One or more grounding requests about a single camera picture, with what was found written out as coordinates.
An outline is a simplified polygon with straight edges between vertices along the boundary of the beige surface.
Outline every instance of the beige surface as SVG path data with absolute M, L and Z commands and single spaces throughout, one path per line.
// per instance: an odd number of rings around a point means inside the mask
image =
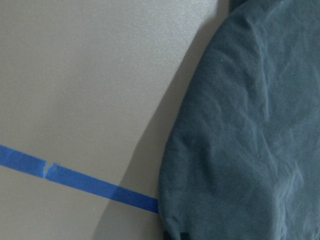
M 2 0 L 0 144 L 157 197 L 226 0 Z M 161 239 L 158 215 L 0 167 L 0 239 Z

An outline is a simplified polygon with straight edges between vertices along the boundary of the blue painter's tape strip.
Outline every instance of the blue painter's tape strip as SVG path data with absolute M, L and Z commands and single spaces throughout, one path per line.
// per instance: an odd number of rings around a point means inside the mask
M 49 181 L 158 213 L 158 200 L 94 177 L 53 164 L 45 176 Z
M 0 165 L 25 174 L 43 178 L 47 162 L 0 145 Z
M 47 173 L 45 160 L 0 145 L 0 165 L 51 182 L 158 213 L 158 200 L 135 191 L 53 164 Z

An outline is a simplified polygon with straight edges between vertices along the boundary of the garment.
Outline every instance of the garment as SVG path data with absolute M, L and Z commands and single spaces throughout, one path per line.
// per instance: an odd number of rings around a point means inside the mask
M 320 0 L 235 0 L 167 140 L 169 240 L 320 239 Z

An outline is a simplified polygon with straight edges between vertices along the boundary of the blue tape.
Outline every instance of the blue tape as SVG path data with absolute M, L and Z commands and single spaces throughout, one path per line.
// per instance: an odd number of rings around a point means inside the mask
M 43 178 L 47 162 L 0 145 L 0 165 Z
M 0 165 L 100 197 L 158 213 L 158 200 L 0 145 Z

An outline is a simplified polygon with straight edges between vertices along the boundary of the textured surface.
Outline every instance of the textured surface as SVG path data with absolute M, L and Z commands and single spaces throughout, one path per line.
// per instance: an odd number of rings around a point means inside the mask
M 165 229 L 173 240 L 318 240 L 320 1 L 234 6 L 166 145 Z
M 157 197 L 165 141 L 227 12 L 226 0 L 2 0 L 0 144 Z M 2 240 L 161 239 L 156 214 L 0 171 Z

